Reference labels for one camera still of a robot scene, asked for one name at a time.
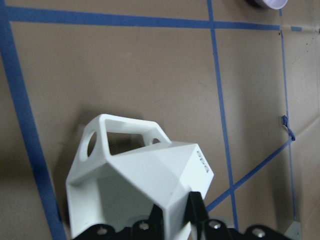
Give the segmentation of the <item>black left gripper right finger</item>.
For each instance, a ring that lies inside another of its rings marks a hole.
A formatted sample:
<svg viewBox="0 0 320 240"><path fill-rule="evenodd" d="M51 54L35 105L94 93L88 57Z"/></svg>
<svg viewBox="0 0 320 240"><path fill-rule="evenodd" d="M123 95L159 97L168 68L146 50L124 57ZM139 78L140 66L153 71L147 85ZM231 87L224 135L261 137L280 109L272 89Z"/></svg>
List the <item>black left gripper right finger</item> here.
<svg viewBox="0 0 320 240"><path fill-rule="evenodd" d="M201 225L207 219L208 213L201 193L198 191L189 192L184 212L184 222Z"/></svg>

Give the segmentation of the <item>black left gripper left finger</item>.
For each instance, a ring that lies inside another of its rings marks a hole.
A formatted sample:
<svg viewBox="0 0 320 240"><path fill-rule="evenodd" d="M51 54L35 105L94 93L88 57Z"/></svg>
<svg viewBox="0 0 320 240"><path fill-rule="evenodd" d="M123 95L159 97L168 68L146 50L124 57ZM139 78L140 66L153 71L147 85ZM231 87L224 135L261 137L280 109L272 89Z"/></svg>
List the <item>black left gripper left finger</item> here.
<svg viewBox="0 0 320 240"><path fill-rule="evenodd" d="M148 217L148 235L151 240L164 240L165 239L165 226L162 209L154 204L151 213Z"/></svg>

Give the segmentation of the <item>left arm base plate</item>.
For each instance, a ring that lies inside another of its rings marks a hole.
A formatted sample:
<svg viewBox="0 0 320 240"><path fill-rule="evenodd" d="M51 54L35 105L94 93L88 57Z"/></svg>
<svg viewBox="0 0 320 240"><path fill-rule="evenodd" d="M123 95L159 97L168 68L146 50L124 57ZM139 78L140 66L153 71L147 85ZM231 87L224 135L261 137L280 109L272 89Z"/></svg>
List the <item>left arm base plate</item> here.
<svg viewBox="0 0 320 240"><path fill-rule="evenodd" d="M290 240L302 240L301 223L294 220L287 228L284 235Z"/></svg>

